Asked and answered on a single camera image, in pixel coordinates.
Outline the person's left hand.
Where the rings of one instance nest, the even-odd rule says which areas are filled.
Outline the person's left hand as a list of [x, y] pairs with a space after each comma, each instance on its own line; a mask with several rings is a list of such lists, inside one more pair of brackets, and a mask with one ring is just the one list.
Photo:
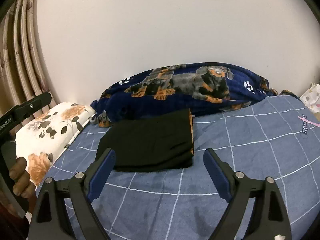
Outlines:
[[[29, 203], [28, 212], [33, 213], [37, 201], [36, 187], [30, 181], [30, 175], [26, 171], [26, 167], [27, 161], [23, 157], [17, 158], [16, 163], [9, 171], [9, 176], [15, 181], [15, 185], [12, 188], [13, 194], [26, 199]], [[1, 218], [5, 217], [20, 218], [10, 200], [1, 191]]]

